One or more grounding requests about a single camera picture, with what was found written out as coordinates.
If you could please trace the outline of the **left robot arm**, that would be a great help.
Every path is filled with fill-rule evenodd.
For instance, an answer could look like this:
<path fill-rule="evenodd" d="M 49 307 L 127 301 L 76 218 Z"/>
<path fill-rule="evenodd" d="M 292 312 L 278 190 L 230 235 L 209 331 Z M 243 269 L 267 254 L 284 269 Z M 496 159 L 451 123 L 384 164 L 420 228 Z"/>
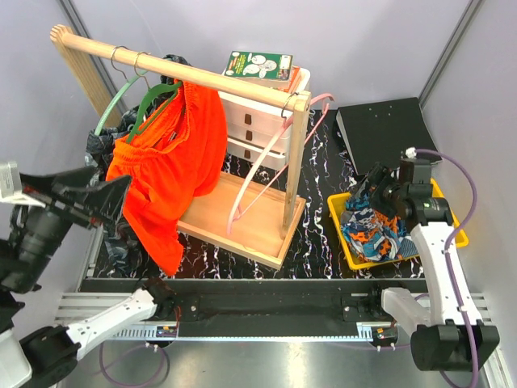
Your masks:
<path fill-rule="evenodd" d="M 1 241 L 1 385 L 51 387 L 78 362 L 126 327 L 174 312 L 174 293 L 161 279 L 148 279 L 123 301 L 70 325 L 41 327 L 17 339 L 14 316 L 24 308 L 14 295 L 40 289 L 38 280 L 72 225 L 113 227 L 120 219 L 132 178 L 122 175 L 96 185 L 94 167 L 51 175 L 1 165 L 1 201 L 14 206 L 11 231 Z"/>

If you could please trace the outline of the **patterned blue orange shorts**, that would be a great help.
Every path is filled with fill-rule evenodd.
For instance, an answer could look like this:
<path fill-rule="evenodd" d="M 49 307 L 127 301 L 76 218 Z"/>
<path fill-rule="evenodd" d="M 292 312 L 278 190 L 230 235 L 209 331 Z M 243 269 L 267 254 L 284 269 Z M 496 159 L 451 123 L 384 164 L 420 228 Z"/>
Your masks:
<path fill-rule="evenodd" d="M 350 222 L 346 224 L 347 232 L 363 245 L 360 250 L 371 261 L 394 258 L 400 249 L 399 239 L 409 234 L 401 218 L 387 218 L 372 209 L 366 197 L 351 196 L 345 217 Z"/>

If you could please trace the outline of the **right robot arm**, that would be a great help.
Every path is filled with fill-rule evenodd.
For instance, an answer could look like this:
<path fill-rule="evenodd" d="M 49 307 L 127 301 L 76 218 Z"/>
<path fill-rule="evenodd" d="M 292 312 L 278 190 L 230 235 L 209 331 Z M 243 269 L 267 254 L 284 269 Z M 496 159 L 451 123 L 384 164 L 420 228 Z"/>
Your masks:
<path fill-rule="evenodd" d="M 371 207 L 406 224 L 424 267 L 430 306 L 410 291 L 390 287 L 367 300 L 376 320 L 390 315 L 410 336 L 414 363 L 422 371 L 477 372 L 499 344 L 498 329 L 483 323 L 464 278 L 447 200 L 434 196 L 431 164 L 403 158 L 397 171 L 376 163 L 366 176 Z"/>

